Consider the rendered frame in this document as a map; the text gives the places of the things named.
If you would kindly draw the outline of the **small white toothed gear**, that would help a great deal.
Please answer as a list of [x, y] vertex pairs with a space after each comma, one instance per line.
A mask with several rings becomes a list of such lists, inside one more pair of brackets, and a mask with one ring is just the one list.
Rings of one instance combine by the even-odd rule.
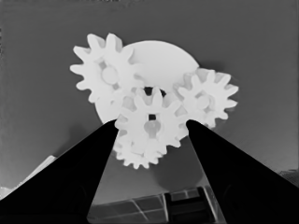
[[184, 75], [184, 84], [177, 86], [188, 119], [198, 121], [209, 129], [216, 127], [216, 120], [229, 118], [226, 109], [237, 106], [231, 96], [239, 87], [231, 84], [232, 76], [213, 69], [197, 68]]

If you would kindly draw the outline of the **white round carrier with pins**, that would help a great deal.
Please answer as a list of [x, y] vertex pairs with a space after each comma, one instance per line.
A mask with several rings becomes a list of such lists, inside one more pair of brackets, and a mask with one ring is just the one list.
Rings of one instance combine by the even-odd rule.
[[96, 61], [97, 77], [104, 84], [97, 89], [96, 112], [103, 123], [116, 119], [126, 96], [135, 90], [157, 86], [171, 91], [183, 75], [199, 67], [199, 63], [184, 49], [164, 41], [146, 40], [118, 50], [104, 48]]

